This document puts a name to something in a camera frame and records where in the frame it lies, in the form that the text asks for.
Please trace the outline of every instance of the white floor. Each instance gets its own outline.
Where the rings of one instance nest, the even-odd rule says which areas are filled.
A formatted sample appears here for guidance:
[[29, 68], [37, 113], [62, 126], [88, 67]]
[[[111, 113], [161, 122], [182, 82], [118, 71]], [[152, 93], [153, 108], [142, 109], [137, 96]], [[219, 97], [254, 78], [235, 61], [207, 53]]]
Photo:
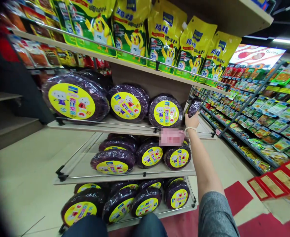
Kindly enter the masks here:
[[[44, 128], [0, 151], [0, 210], [14, 236], [58, 236], [60, 211], [74, 185], [53, 186], [55, 171], [91, 136], [90, 132]], [[284, 200], [260, 202], [246, 183], [253, 177], [242, 160], [220, 139], [203, 141], [224, 188], [236, 181], [254, 199], [235, 216], [237, 225], [268, 213], [282, 223], [290, 220], [290, 204]], [[195, 176], [190, 177], [197, 196]]]

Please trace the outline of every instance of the bracelet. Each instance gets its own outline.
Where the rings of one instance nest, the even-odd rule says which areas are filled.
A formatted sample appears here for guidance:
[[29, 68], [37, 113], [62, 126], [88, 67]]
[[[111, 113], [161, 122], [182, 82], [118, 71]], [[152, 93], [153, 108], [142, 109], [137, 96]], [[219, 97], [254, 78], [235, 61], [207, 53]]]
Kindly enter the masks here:
[[184, 130], [184, 133], [186, 133], [188, 129], [193, 129], [193, 130], [195, 130], [196, 132], [198, 132], [197, 129], [194, 128], [194, 127], [186, 127], [185, 130]]

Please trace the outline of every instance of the red floor marking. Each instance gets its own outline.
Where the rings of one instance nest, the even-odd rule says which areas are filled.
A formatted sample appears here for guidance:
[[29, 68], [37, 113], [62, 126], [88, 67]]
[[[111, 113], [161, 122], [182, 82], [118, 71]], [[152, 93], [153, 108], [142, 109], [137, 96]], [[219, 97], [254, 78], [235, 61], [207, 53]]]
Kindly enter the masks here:
[[272, 213], [261, 214], [238, 226], [241, 237], [290, 237], [290, 231]]
[[233, 216], [240, 212], [253, 199], [253, 196], [239, 181], [224, 191]]

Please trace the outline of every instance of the jeans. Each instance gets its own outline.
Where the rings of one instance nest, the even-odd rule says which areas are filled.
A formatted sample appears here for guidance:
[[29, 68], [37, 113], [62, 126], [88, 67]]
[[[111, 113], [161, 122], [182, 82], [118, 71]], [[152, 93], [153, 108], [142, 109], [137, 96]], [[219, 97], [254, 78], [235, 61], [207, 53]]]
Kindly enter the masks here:
[[[132, 237], [167, 237], [165, 227], [154, 213], [142, 217]], [[62, 237], [108, 237], [105, 222], [96, 216], [86, 216], [73, 224]]]

